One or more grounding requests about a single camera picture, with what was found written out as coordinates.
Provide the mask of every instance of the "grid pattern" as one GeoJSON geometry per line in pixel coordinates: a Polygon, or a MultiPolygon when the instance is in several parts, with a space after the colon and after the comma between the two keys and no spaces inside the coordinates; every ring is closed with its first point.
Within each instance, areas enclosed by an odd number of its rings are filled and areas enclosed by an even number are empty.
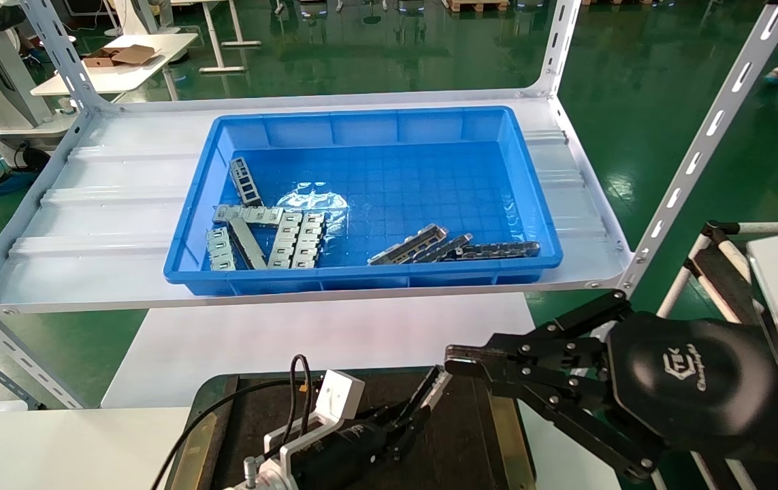
{"type": "MultiPolygon", "coordinates": [[[[525,233],[497,142],[241,152],[265,206],[326,213],[318,267],[366,265],[430,223],[472,243],[525,233]]],[[[233,183],[221,203],[239,202],[233,183]]],[[[253,227],[270,251],[274,229],[253,227]]]]}

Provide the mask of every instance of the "blue plastic bin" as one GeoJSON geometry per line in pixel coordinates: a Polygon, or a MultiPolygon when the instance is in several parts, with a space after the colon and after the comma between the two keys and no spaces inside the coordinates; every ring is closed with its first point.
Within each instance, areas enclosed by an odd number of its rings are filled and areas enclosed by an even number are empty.
{"type": "MultiPolygon", "coordinates": [[[[267,257],[276,229],[252,227],[267,257]]],[[[509,108],[318,112],[217,118],[165,278],[196,295],[254,295],[536,282],[563,254],[519,122],[509,108]],[[243,157],[265,206],[324,212],[315,269],[212,271],[206,230],[240,204],[228,164],[243,157]],[[474,244],[537,241],[538,257],[367,265],[430,223],[474,244]]]]}

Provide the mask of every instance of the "pallet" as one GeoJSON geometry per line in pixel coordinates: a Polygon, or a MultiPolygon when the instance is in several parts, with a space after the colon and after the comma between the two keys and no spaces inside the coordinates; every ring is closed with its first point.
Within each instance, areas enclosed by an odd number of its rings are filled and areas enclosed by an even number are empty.
{"type": "Polygon", "coordinates": [[[461,12],[461,6],[473,5],[473,10],[482,12],[486,5],[495,5],[498,10],[506,10],[510,3],[507,0],[448,0],[448,7],[452,12],[461,12]]]}

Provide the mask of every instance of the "green epoxy floor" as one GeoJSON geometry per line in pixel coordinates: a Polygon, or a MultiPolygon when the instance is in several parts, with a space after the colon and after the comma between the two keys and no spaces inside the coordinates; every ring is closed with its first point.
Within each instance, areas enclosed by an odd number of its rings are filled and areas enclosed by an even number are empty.
{"type": "MultiPolygon", "coordinates": [[[[560,99],[593,162],[626,236],[636,243],[757,18],[761,2],[724,0],[707,13],[706,0],[672,6],[608,3],[583,8],[567,60],[560,99]]],[[[402,16],[349,0],[340,15],[307,21],[287,3],[282,24],[267,2],[239,2],[245,38],[256,50],[223,50],[227,65],[246,57],[249,71],[201,75],[214,65],[201,9],[177,15],[177,25],[201,32],[191,59],[172,69],[183,99],[378,93],[408,90],[527,86],[537,78],[551,13],[534,5],[507,13],[451,14],[427,0],[422,16],[402,16]]],[[[231,40],[227,7],[214,10],[218,34],[231,40]]],[[[105,26],[99,25],[102,31],[105,26]]],[[[78,31],[81,52],[106,38],[78,31]]],[[[774,55],[778,59],[778,48],[774,55]]],[[[43,74],[35,72],[40,78],[43,74]]],[[[124,100],[166,100],[161,75],[124,100]]],[[[22,195],[0,199],[0,230],[22,195]]],[[[740,114],[694,189],[634,297],[655,309],[697,231],[707,219],[778,221],[778,96],[756,83],[740,114]]],[[[594,295],[593,291],[529,294],[536,322],[594,295]]],[[[50,369],[96,406],[125,356],[146,311],[36,314],[6,317],[50,369]]],[[[677,317],[715,316],[694,289],[682,295],[677,317]]],[[[0,367],[56,406],[0,351],[0,367]]],[[[0,389],[0,399],[10,398],[0,389]]],[[[668,480],[687,479],[688,460],[664,469],[668,480]]]]}

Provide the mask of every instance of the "white table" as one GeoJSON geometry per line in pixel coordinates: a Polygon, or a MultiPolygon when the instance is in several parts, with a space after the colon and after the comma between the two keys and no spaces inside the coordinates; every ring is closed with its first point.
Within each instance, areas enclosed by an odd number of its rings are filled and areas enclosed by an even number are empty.
{"type": "MultiPolygon", "coordinates": [[[[448,344],[533,328],[522,293],[150,310],[101,405],[188,406],[214,376],[288,372],[296,353],[314,370],[435,365],[448,344]]],[[[521,409],[538,490],[620,490],[612,468],[521,409]]]]}
{"type": "MultiPolygon", "coordinates": [[[[142,86],[161,69],[165,76],[165,83],[168,85],[168,93],[171,94],[171,100],[179,100],[177,89],[174,86],[174,77],[171,75],[167,64],[175,56],[186,50],[189,44],[195,41],[196,34],[146,34],[146,35],[125,35],[116,38],[108,44],[109,48],[124,48],[132,44],[149,46],[156,50],[156,56],[147,65],[116,65],[106,68],[86,68],[90,81],[93,83],[93,89],[96,93],[124,93],[131,92],[142,86]]],[[[62,75],[58,73],[45,81],[43,84],[31,90],[31,94],[37,97],[47,97],[51,95],[67,95],[68,87],[62,75]]]]}
{"type": "Polygon", "coordinates": [[[188,408],[0,413],[0,490],[144,490],[188,415],[188,408]]]}
{"type": "Polygon", "coordinates": [[[240,20],[237,18],[237,7],[234,5],[234,0],[171,0],[171,5],[191,5],[193,3],[200,3],[204,8],[204,19],[208,23],[208,34],[210,35],[211,46],[214,47],[214,56],[216,56],[216,66],[205,67],[199,69],[203,74],[227,74],[227,72],[244,71],[246,66],[226,66],[223,60],[223,48],[245,48],[261,46],[261,41],[244,41],[243,34],[240,31],[240,20]],[[216,29],[214,28],[214,18],[210,15],[210,5],[208,3],[214,2],[228,2],[228,10],[231,12],[231,22],[234,26],[234,41],[224,41],[220,43],[216,36],[216,29]]]}

